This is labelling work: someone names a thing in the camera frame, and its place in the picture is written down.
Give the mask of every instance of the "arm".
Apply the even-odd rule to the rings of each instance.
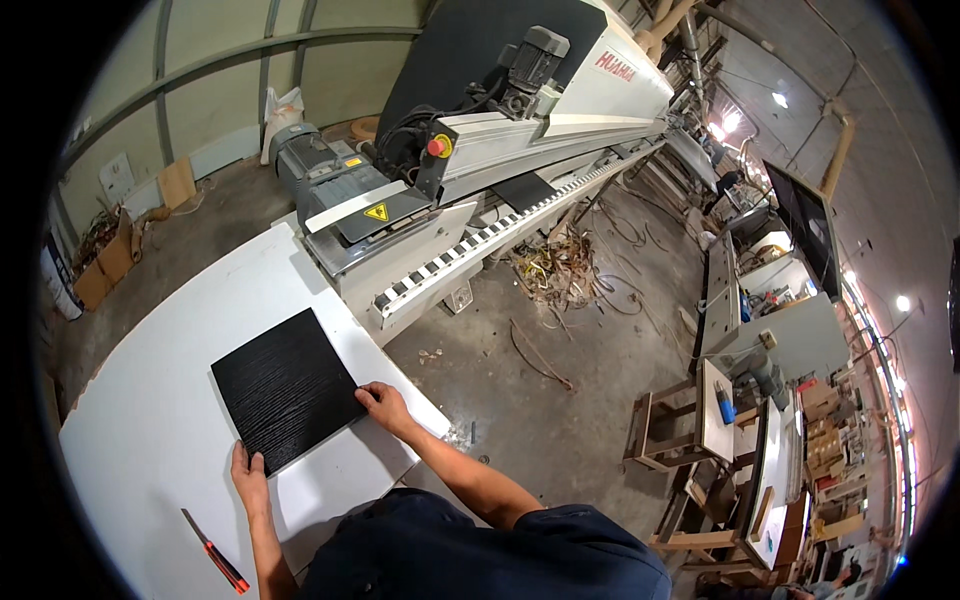
[[[384,429],[410,447],[437,473],[460,501],[497,529],[513,529],[516,520],[543,507],[515,481],[433,437],[407,412],[393,386],[374,381],[361,386],[357,400]]]
[[[253,545],[253,564],[256,566],[256,581],[261,600],[288,600],[297,593],[297,582],[290,566],[280,551],[280,540],[274,529],[270,507],[270,492],[267,477],[263,472],[263,455],[253,454],[250,460],[247,449],[237,440],[233,445],[233,464],[230,478],[247,510],[250,524],[250,539]]]

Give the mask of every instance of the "yellow warning sticker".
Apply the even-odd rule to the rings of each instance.
[[[367,210],[364,210],[363,213],[372,219],[377,221],[389,221],[390,217],[387,216],[387,205],[380,203],[376,206],[371,206]]]

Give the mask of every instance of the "debris pile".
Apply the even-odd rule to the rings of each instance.
[[[120,224],[120,210],[120,206],[116,205],[113,210],[102,210],[93,218],[93,222],[84,233],[84,238],[80,241],[80,246],[77,247],[77,253],[71,265],[74,277],[82,275],[97,255],[116,237],[117,227]]]
[[[586,233],[567,227],[555,239],[521,243],[510,260],[523,291],[537,304],[564,311],[583,308],[595,297],[593,248]]]

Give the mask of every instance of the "person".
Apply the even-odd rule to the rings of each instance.
[[[298,589],[271,518],[263,456],[249,457],[238,441],[230,476],[247,512],[263,600],[670,597],[657,555],[595,508],[544,509],[506,475],[420,426],[392,386],[374,381],[355,396],[492,529],[434,493],[394,489],[337,525]]]
[[[736,171],[728,171],[725,173],[724,176],[720,178],[720,181],[717,182],[717,197],[704,206],[704,216],[709,215],[713,210],[713,207],[717,206],[717,203],[723,200],[724,194],[727,192],[727,190],[742,182],[743,178],[743,169],[737,169]]]
[[[707,600],[827,600],[836,590],[856,583],[861,572],[862,567],[858,563],[850,563],[833,581],[805,586],[791,584],[775,588],[734,589],[726,584],[709,584],[697,591],[697,597]]]

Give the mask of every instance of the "ceiling light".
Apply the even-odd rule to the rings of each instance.
[[[713,133],[713,137],[717,138],[718,142],[722,142],[723,138],[727,137],[727,133],[724,132],[716,123],[710,123],[707,125],[707,129],[710,130],[710,133]]]
[[[740,124],[740,113],[731,112],[727,115],[727,118],[723,120],[723,131],[730,133],[736,129],[736,126]]]

